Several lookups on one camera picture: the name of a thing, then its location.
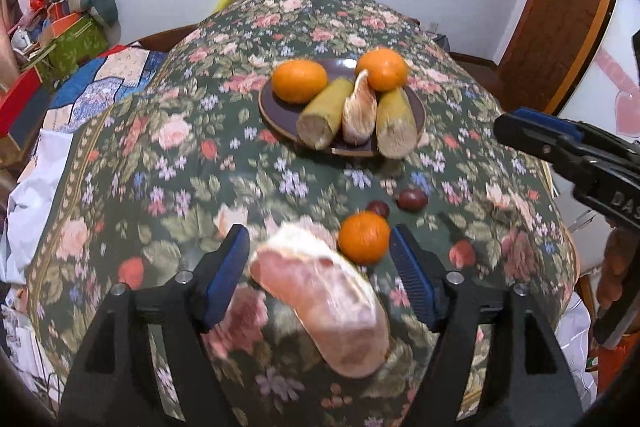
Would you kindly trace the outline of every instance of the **peeled tangerine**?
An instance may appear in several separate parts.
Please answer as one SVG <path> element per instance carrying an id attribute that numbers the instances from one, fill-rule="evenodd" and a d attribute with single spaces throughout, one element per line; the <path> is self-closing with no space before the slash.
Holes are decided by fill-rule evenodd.
<path id="1" fill-rule="evenodd" d="M 351 145 L 366 143 L 376 128 L 378 102 L 376 93 L 369 87 L 368 76 L 369 71 L 360 72 L 353 93 L 342 108 L 342 137 Z"/>
<path id="2" fill-rule="evenodd" d="M 364 378 L 385 362 L 389 325 L 373 288 L 312 233 L 282 225 L 258 245 L 249 272 L 293 308 L 336 373 Z"/>

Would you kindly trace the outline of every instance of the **green box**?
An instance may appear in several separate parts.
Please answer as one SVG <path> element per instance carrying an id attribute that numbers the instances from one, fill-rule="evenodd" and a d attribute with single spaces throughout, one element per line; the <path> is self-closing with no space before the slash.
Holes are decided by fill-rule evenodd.
<path id="1" fill-rule="evenodd" d="M 40 81 L 46 90 L 55 92 L 62 85 L 62 77 L 57 68 L 53 66 L 50 59 L 53 44 L 42 49 L 29 63 L 20 69 L 20 73 L 24 73 L 29 68 L 35 68 L 40 76 Z"/>
<path id="2" fill-rule="evenodd" d="M 53 46 L 50 61 L 60 78 L 75 73 L 80 66 L 109 47 L 100 26 L 89 15 L 84 15 L 50 45 Z"/>
<path id="3" fill-rule="evenodd" d="M 80 66 L 108 47 L 98 23 L 91 16 L 84 15 L 62 35 L 53 39 L 21 71 L 34 66 L 45 88 L 55 92 Z"/>

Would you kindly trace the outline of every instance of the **metal screw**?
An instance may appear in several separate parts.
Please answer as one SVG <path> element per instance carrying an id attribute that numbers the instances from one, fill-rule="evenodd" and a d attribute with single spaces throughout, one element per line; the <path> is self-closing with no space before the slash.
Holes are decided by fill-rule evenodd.
<path id="1" fill-rule="evenodd" d="M 453 270 L 447 273 L 447 281 L 451 284 L 462 284 L 465 281 L 465 276 Z"/>
<path id="2" fill-rule="evenodd" d="M 191 279 L 193 279 L 193 273 L 188 270 L 183 270 L 175 274 L 175 282 L 178 284 L 187 284 Z"/>
<path id="3" fill-rule="evenodd" d="M 521 282 L 515 283 L 513 285 L 513 291 L 516 292 L 520 297 L 524 297 L 527 293 L 529 293 L 529 289 L 527 286 Z"/>
<path id="4" fill-rule="evenodd" d="M 124 282 L 118 282 L 111 287 L 111 293 L 113 295 L 122 295 L 127 291 L 127 285 Z"/>

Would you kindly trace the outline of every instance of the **purple plate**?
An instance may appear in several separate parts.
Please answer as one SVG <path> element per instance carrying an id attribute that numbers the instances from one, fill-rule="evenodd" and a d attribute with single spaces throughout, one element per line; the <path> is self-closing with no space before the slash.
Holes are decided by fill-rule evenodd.
<path id="1" fill-rule="evenodd" d="M 326 70 L 330 82 L 339 76 L 346 76 L 352 80 L 355 79 L 356 61 L 352 58 L 324 58 L 319 60 L 314 59 L 314 61 Z M 424 105 L 422 105 L 422 102 L 414 93 L 413 89 L 404 86 L 404 91 L 409 98 L 409 105 L 414 114 L 415 124 L 418 128 L 418 136 L 420 136 L 424 130 L 424 121 L 426 119 Z M 269 80 L 264 84 L 258 94 L 258 107 L 260 108 L 262 119 L 275 132 L 306 147 L 304 142 L 298 137 L 298 131 L 296 130 L 296 122 L 298 121 L 300 113 L 305 108 L 305 104 L 283 102 L 274 94 L 271 81 Z M 363 145 L 355 146 L 346 143 L 342 138 L 342 131 L 340 131 L 329 147 L 324 149 L 324 152 L 338 156 L 372 157 L 380 155 L 376 145 L 375 132 L 369 141 Z"/>

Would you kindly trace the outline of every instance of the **wooden door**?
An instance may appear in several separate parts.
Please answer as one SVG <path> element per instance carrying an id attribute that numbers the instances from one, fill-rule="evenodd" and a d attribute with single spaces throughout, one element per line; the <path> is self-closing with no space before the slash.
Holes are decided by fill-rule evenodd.
<path id="1" fill-rule="evenodd" d="M 503 109 L 559 108 L 599 44 L 610 1 L 527 1 L 498 67 Z"/>

